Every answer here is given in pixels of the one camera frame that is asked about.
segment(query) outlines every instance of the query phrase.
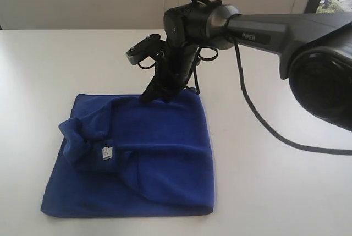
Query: blue towel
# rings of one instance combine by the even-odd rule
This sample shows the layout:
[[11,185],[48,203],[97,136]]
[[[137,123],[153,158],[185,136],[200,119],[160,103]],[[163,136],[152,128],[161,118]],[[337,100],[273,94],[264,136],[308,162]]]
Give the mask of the blue towel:
[[169,104],[138,98],[77,96],[59,126],[64,140],[42,212],[88,218],[213,211],[212,152],[199,97],[184,90]]

